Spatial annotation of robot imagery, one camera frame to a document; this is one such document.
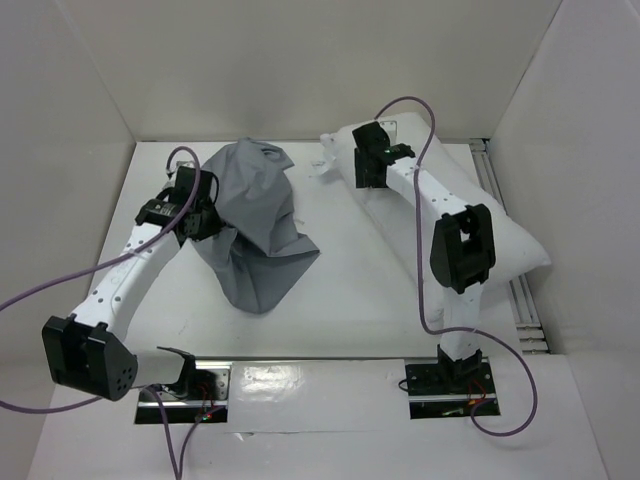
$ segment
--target purple cable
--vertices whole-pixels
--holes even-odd
[[[182,441],[182,447],[180,448],[180,461],[176,462],[176,453],[173,450],[173,441],[171,440],[171,431],[169,429],[169,419],[167,417],[167,411],[164,408],[164,404],[162,403],[162,398],[158,395],[158,392],[152,386],[147,387],[147,391],[153,396],[153,398],[158,402],[158,407],[160,408],[160,417],[162,417],[162,425],[164,427],[164,435],[167,440],[167,449],[169,450],[169,459],[171,460],[171,467],[173,468],[173,475],[176,477],[176,480],[182,479],[182,474],[184,473],[184,454],[187,451],[187,444],[189,443],[189,439],[193,432],[195,432],[196,427],[202,423],[202,419],[204,417],[197,418],[195,423],[191,425],[191,428],[187,432],[187,435],[184,437]],[[222,407],[215,407],[209,410],[205,415],[210,415],[213,412],[219,410]]]
[[[418,156],[418,160],[416,161],[417,168],[415,169],[413,174],[413,188],[416,194],[416,241],[417,241],[418,285],[420,286],[424,284],[424,271],[422,266],[422,260],[423,260],[422,221],[421,221],[422,220],[422,202],[420,198],[420,187],[418,184],[418,177],[420,175],[420,166],[422,165],[422,160],[424,159],[424,156],[427,153],[427,150],[429,149],[431,142],[433,141],[433,136],[436,130],[436,117],[435,117],[435,114],[433,113],[433,110],[429,106],[429,104],[424,100],[418,97],[404,96],[404,97],[396,98],[395,100],[392,100],[391,102],[387,103],[384,107],[382,107],[382,109],[375,116],[375,120],[377,120],[380,117],[380,115],[386,112],[391,106],[405,100],[410,100],[410,101],[419,103],[427,110],[427,112],[429,112],[429,117],[431,117],[431,132],[429,132],[429,137],[427,138],[427,142],[424,144],[424,147],[422,147],[422,151]],[[418,310],[420,312],[420,323],[422,324],[422,328],[429,335],[442,335],[443,333],[450,333],[450,332],[467,332],[467,333],[475,333],[482,337],[488,338],[489,340],[493,340],[494,342],[503,346],[509,352],[511,352],[513,356],[515,356],[518,359],[518,361],[522,364],[524,371],[527,373],[527,377],[529,378],[529,382],[531,383],[531,392],[533,393],[533,405],[531,407],[531,413],[529,414],[529,417],[525,420],[525,422],[519,427],[513,430],[509,430],[508,432],[493,432],[491,430],[487,430],[485,427],[483,427],[478,423],[478,420],[476,419],[475,414],[479,407],[492,401],[491,399],[489,399],[489,400],[485,400],[484,402],[476,403],[471,409],[471,413],[470,413],[471,421],[478,428],[478,430],[480,430],[483,433],[486,433],[487,435],[491,435],[492,437],[510,437],[512,435],[516,435],[522,432],[529,425],[531,425],[531,422],[533,422],[533,419],[536,416],[536,412],[538,411],[538,387],[536,386],[536,381],[533,378],[531,369],[529,369],[529,366],[527,365],[527,362],[525,362],[522,355],[520,355],[520,353],[518,353],[514,348],[512,348],[504,340],[501,340],[495,335],[484,332],[482,330],[477,330],[471,327],[450,327],[450,328],[442,328],[440,330],[432,330],[431,328],[429,328],[429,325],[427,324],[427,321],[425,319],[425,314],[424,314],[424,291],[421,287],[418,287]]]
[[[76,273],[71,273],[71,274],[65,275],[63,277],[55,278],[55,279],[50,280],[48,282],[45,282],[45,283],[43,283],[41,285],[33,287],[33,288],[31,288],[31,289],[29,289],[29,290],[27,290],[27,291],[25,291],[25,292],[23,292],[23,293],[21,293],[19,295],[16,295],[15,297],[7,300],[6,302],[4,302],[3,304],[0,305],[0,312],[2,312],[3,310],[6,310],[11,305],[14,305],[14,304],[18,303],[19,301],[24,300],[25,298],[28,298],[28,297],[30,297],[32,295],[35,295],[38,292],[41,292],[41,291],[46,290],[46,289],[51,288],[51,287],[55,287],[56,285],[60,285],[62,283],[69,282],[71,280],[75,280],[76,278],[84,277],[85,275],[89,275],[91,273],[99,272],[100,270],[104,270],[105,268],[112,267],[112,266],[117,265],[119,263],[125,262],[125,261],[129,260],[131,257],[133,257],[134,255],[137,255],[137,254],[143,252],[144,250],[146,250],[147,248],[152,246],[154,243],[156,243],[158,240],[160,240],[164,235],[166,235],[171,230],[173,230],[173,228],[178,224],[178,222],[180,220],[182,220],[182,217],[184,217],[187,214],[187,212],[189,211],[189,208],[191,207],[191,204],[193,203],[193,201],[196,198],[196,194],[198,192],[198,184],[200,183],[200,161],[198,160],[198,156],[196,155],[196,152],[194,152],[191,148],[185,147],[185,146],[176,147],[171,152],[171,154],[169,155],[169,159],[167,160],[167,164],[170,164],[173,161],[173,158],[176,156],[176,154],[181,152],[181,151],[188,152],[193,157],[193,161],[195,163],[195,169],[196,169],[195,183],[193,184],[193,189],[191,190],[191,193],[189,194],[189,198],[187,199],[187,203],[185,203],[185,205],[182,207],[180,212],[178,212],[178,215],[176,215],[176,217],[173,220],[171,220],[171,222],[169,222],[162,230],[160,230],[160,232],[156,236],[154,236],[148,242],[140,245],[133,252],[125,253],[124,255],[121,255],[121,256],[119,256],[117,258],[114,258],[112,260],[108,260],[108,261],[106,261],[104,263],[100,263],[100,264],[96,265],[95,267],[86,268],[86,269],[80,270],[79,272],[76,272]],[[31,415],[46,415],[48,413],[68,412],[69,410],[74,410],[76,408],[84,407],[85,405],[89,405],[91,403],[97,402],[98,400],[100,400],[100,397],[94,397],[94,398],[90,398],[88,400],[84,400],[84,401],[79,402],[79,403],[74,403],[72,405],[66,405],[66,406],[63,406],[63,407],[54,407],[54,408],[28,408],[28,407],[21,407],[19,405],[13,405],[11,403],[3,402],[2,400],[0,400],[0,408],[5,408],[7,410],[11,410],[12,412],[17,412],[17,413],[26,413],[26,414],[31,414]]]

